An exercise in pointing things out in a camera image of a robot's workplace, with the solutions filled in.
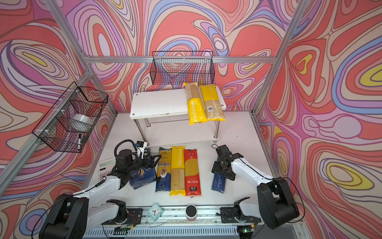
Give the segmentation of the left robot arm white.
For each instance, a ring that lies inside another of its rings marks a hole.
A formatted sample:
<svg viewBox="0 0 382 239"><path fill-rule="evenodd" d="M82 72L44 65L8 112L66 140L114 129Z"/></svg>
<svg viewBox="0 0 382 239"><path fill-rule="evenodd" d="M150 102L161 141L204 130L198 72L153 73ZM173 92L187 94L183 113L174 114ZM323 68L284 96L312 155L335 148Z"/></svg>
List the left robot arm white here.
<svg viewBox="0 0 382 239"><path fill-rule="evenodd" d="M46 211L47 217L38 235L40 239L81 239L86 232L107 221L120 225L128 220L125 202L110 199L100 206L98 202L122 189L133 172L155 168L162 156L152 155L149 150L130 149L114 156L114 167L100 182L77 193L57 197Z"/></svg>

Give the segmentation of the dark blue spaghetti pack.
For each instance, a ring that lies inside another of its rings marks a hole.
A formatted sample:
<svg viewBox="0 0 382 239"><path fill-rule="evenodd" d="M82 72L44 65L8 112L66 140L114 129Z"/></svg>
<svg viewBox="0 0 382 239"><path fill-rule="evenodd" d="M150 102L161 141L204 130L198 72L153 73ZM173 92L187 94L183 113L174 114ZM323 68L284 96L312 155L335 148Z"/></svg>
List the dark blue spaghetti pack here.
<svg viewBox="0 0 382 239"><path fill-rule="evenodd" d="M218 167L219 163L220 163L220 158L218 157L217 160L214 162L214 165L211 170L211 172L214 174L211 190L224 194L226 179L222 176L222 174L219 174L216 172L216 168Z"/></svg>

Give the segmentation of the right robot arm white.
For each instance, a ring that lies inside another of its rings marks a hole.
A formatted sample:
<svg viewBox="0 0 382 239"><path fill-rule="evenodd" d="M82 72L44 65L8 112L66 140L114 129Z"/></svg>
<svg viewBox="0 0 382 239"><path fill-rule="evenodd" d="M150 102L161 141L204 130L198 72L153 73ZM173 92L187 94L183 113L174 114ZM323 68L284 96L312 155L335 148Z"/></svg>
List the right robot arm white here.
<svg viewBox="0 0 382 239"><path fill-rule="evenodd" d="M285 178L272 177L251 165L242 154L232 153L226 145L211 146L217 153L211 172L224 179L235 181L236 177L244 179L257 191L257 200L244 197L233 203L231 208L221 208L220 217L223 223L228 219L239 223L263 222L270 229L276 229L286 223L292 223L300 216L299 208Z"/></svg>

